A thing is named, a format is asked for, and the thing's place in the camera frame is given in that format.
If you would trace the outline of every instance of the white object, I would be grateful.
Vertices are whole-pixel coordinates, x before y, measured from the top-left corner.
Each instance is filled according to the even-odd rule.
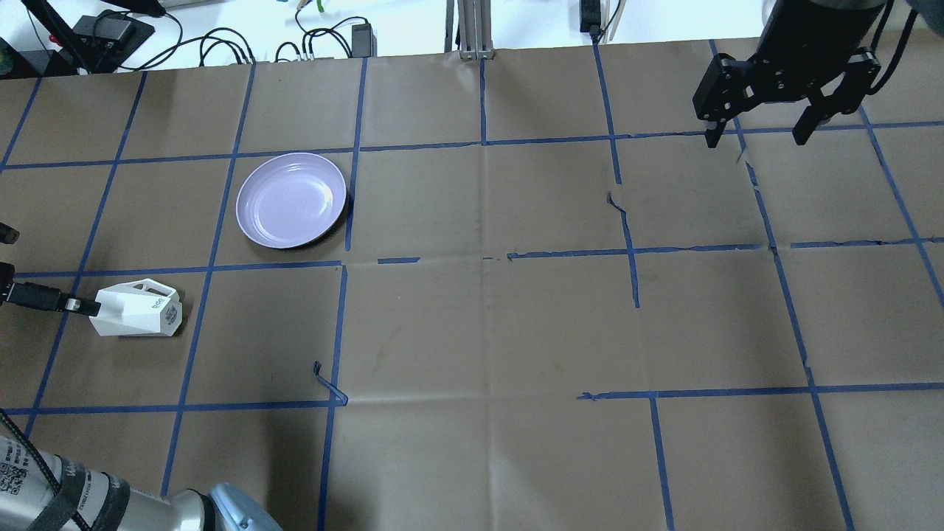
[[[89,317],[99,335],[174,335],[183,317],[176,289],[143,279],[98,290],[102,304]]]

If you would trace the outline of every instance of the cable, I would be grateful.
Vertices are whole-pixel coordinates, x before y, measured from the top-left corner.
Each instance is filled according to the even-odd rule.
[[[888,3],[885,4],[885,11],[882,12],[882,20],[879,21],[879,25],[875,29],[875,35],[872,36],[872,50],[876,50],[879,47],[879,40],[882,39],[882,31],[885,29],[885,24],[888,22],[888,17],[891,15],[891,8],[894,5],[895,0],[888,0]]]
[[[348,58],[351,58],[353,54],[351,53],[350,43],[347,42],[347,39],[345,38],[344,35],[342,35],[341,33],[337,31],[338,27],[341,27],[341,25],[343,25],[344,23],[350,22],[352,20],[363,20],[365,24],[370,24],[370,21],[367,20],[366,17],[362,17],[361,15],[354,15],[354,16],[345,18],[344,20],[335,24],[332,27],[317,27],[315,29],[305,29],[305,27],[301,24],[301,21],[298,20],[298,15],[300,13],[301,13],[301,9],[298,9],[295,11],[295,24],[298,26],[298,29],[301,29],[302,33],[304,33],[304,35],[302,35],[302,38],[301,38],[301,49],[302,51],[307,50],[308,54],[311,56],[314,55],[314,39],[316,37],[330,35],[331,37],[334,38],[335,41],[337,41],[339,45],[341,45],[341,48],[344,49],[345,51],[345,55]]]
[[[276,62],[279,61],[278,54],[282,51],[282,48],[284,48],[285,46],[291,46],[295,50],[296,57],[301,56],[301,51],[298,50],[298,46],[296,46],[295,43],[286,42],[286,43],[279,44],[278,48],[276,48]]]
[[[610,29],[610,25],[613,23],[613,20],[616,18],[616,14],[619,13],[619,9],[623,7],[623,0],[616,0],[616,9],[613,10],[613,15],[610,16],[610,20],[606,23],[606,26],[600,31],[600,33],[606,35],[606,31]]]
[[[305,36],[309,38],[309,39],[308,39],[308,53],[309,53],[310,55],[314,55],[314,39],[315,39],[315,37],[321,37],[321,36],[323,36],[323,35],[330,35],[331,37],[333,37],[334,40],[337,41],[339,45],[341,45],[341,48],[345,51],[345,55],[346,55],[348,58],[351,57],[351,48],[350,48],[350,44],[347,43],[347,39],[345,39],[345,36],[344,36],[344,35],[338,33],[337,31],[335,31],[335,30],[334,30],[333,28],[331,28],[331,27],[317,27],[317,28],[311,29],[311,30],[309,30],[308,32],[305,33]],[[305,38],[303,37],[303,38],[302,38],[302,46],[303,46],[303,47],[304,47],[304,40],[305,40]]]
[[[868,91],[868,95],[873,95],[882,90],[882,87],[891,79],[891,75],[895,73],[895,69],[898,68],[898,63],[902,60],[902,54],[904,54],[904,48],[908,45],[908,38],[911,37],[911,30],[915,27],[915,21],[918,19],[918,12],[914,9],[908,13],[908,20],[904,21],[904,29],[902,29],[902,36],[898,39],[898,46],[895,47],[895,55],[891,56],[891,61],[888,62],[888,69],[885,70],[885,75],[879,79],[878,83],[875,83],[875,86]]]
[[[184,44],[184,42],[183,42],[183,24],[180,23],[180,21],[177,19],[177,17],[175,17],[174,15],[172,15],[172,14],[170,14],[170,13],[164,13],[164,16],[165,16],[165,17],[168,17],[169,19],[171,19],[171,20],[173,20],[174,22],[177,23],[177,28],[179,28],[179,30],[180,30],[179,34],[177,35],[177,44],[174,44],[173,46],[171,46],[171,47],[167,48],[166,50],[160,52],[158,55],[154,56],[153,58],[151,58],[151,59],[145,61],[144,64],[142,64],[141,66],[128,67],[128,66],[124,66],[124,65],[119,65],[118,68],[123,68],[123,69],[129,70],[129,71],[131,71],[131,72],[139,72],[139,71],[144,70],[144,69],[146,69],[146,68],[154,68],[155,66],[158,66],[158,65],[164,63],[166,60],[170,59],[171,56],[174,55],[174,52],[176,52],[177,49],[180,48],[180,47]],[[165,58],[163,58],[163,59],[161,59],[161,60],[158,60],[158,59],[160,58],[160,56],[162,56],[162,55],[164,55],[164,54],[167,54],[167,57],[165,57]]]
[[[42,39],[42,37],[40,37],[40,31],[36,29],[36,21],[33,20],[33,13],[31,13],[29,9],[26,10],[26,16],[29,17],[29,23],[31,26],[33,26],[33,33],[36,34],[36,40],[40,42],[40,46],[42,46],[42,49],[46,51],[46,55],[49,55],[49,48],[46,47],[46,42]]]
[[[43,3],[42,3],[42,9],[46,12],[46,18],[49,19],[49,22],[52,23],[52,25],[55,27],[54,29],[57,30],[60,34],[64,34],[65,32],[62,31],[62,28],[61,28],[61,27],[59,27],[59,23],[56,22],[57,17],[54,17],[54,16],[49,12],[49,2],[43,2]],[[82,68],[84,68],[86,72],[90,73],[92,70],[89,69],[89,65],[88,65],[88,64],[85,64],[85,60],[82,59],[82,54],[78,53],[78,50],[76,50],[75,55],[76,55],[76,56],[75,56],[73,59],[75,59],[75,60],[78,62],[78,65],[81,66]]]
[[[42,477],[45,478],[46,482],[49,483],[56,494],[59,494],[59,491],[62,490],[62,483],[60,483],[59,480],[56,479],[56,476],[53,475],[53,472],[49,470],[49,465],[46,464],[46,460],[42,458],[42,455],[40,455],[40,451],[37,450],[35,446],[33,446],[33,443],[29,442],[29,439],[26,438],[26,435],[20,431],[20,427],[16,425],[16,422],[14,422],[13,419],[7,415],[7,412],[4,411],[2,407],[0,407],[0,422],[2,422],[4,427],[6,427],[10,434],[13,435],[13,438],[16,440],[16,442],[20,443],[20,445],[26,449],[26,452],[29,454],[29,456],[33,458],[33,462],[35,462],[40,468]],[[78,528],[81,529],[81,531],[92,531],[92,528],[89,527],[89,523],[85,522],[85,519],[82,518],[82,515],[78,514],[78,511],[73,513],[72,520],[76,523],[76,525],[78,525]]]
[[[204,33],[204,34],[203,34],[203,37],[200,38],[200,58],[201,58],[201,59],[200,59],[200,66],[203,66],[203,59],[202,59],[202,58],[205,57],[205,56],[204,56],[204,53],[203,53],[203,44],[207,41],[207,39],[215,39],[216,41],[226,41],[226,39],[220,39],[219,37],[212,37],[210,34],[211,34],[212,32],[214,32],[214,31],[216,31],[216,28],[215,28],[215,29],[211,29],[210,31]],[[246,63],[249,62],[249,57],[246,56],[245,50],[243,50],[243,47],[242,47],[242,46],[238,45],[238,44],[237,44],[236,42],[234,42],[234,41],[226,41],[226,42],[232,44],[232,46],[230,47],[231,49],[233,49],[233,50],[238,50],[237,55],[236,55],[236,57],[237,57],[237,61],[236,61],[237,64],[243,64],[243,62],[246,62]],[[242,58],[243,58],[243,61],[242,61],[242,62],[240,62],[239,59],[238,59],[240,56],[242,56]]]
[[[204,61],[207,59],[207,56],[210,54],[210,50],[212,50],[212,49],[213,49],[214,47],[216,47],[218,44],[225,44],[226,46],[228,46],[228,47],[229,47],[229,51],[231,51],[231,52],[233,53],[233,56],[236,58],[236,64],[243,64],[243,60],[240,59],[239,51],[237,51],[237,50],[242,51],[242,48],[240,48],[237,43],[234,43],[233,41],[226,41],[226,40],[223,40],[223,39],[219,39],[218,37],[207,37],[206,35],[204,35],[203,38],[204,38],[204,39],[216,39],[216,42],[213,43],[213,44],[211,44],[210,47],[207,48],[207,51],[203,52],[203,53],[200,55],[200,64],[199,64],[199,66],[205,66],[205,65],[204,65]]]
[[[243,40],[243,44],[245,44],[245,51],[249,53],[249,59],[252,59],[252,62],[256,62],[256,56],[253,55],[252,53],[252,47],[249,46],[249,41],[245,39],[242,33],[240,33],[239,31],[236,31],[235,29],[231,27],[221,26],[221,27],[215,27],[214,29],[211,29],[210,31],[205,33],[205,35],[209,37],[210,35],[212,35],[213,33],[216,33],[217,31],[229,31],[231,33],[235,33],[237,37]]]

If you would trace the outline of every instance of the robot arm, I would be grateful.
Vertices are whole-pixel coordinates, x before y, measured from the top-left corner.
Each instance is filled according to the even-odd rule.
[[[859,44],[892,1],[777,0],[754,55],[715,55],[695,91],[708,146],[717,146],[729,121],[762,103],[809,100],[793,128],[801,146],[820,123],[855,112],[879,88],[872,84],[882,69],[874,50]],[[910,1],[932,27],[944,26],[944,0]],[[824,95],[822,87],[840,75],[836,90]]]

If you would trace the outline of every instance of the black strap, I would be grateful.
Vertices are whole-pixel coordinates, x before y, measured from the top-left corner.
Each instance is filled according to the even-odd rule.
[[[117,531],[125,517],[127,502],[131,498],[131,487],[127,481],[105,475],[109,478],[109,493],[105,495],[105,502],[92,524],[92,531]]]
[[[196,495],[200,497],[200,501],[203,502],[203,529],[202,531],[215,531],[216,530],[216,507],[213,505],[213,500],[210,499],[210,496],[205,496],[196,492]]]
[[[49,504],[42,508],[40,515],[26,531],[61,529],[72,519],[72,515],[76,514],[78,502],[82,498],[82,489],[85,487],[85,467],[66,457],[60,457],[59,460],[62,466],[62,488]]]

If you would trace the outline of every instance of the plate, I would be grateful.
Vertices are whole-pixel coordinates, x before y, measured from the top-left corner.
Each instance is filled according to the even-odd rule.
[[[249,174],[236,197],[236,221],[261,246],[293,248],[324,235],[346,200],[338,166],[313,153],[287,153]]]

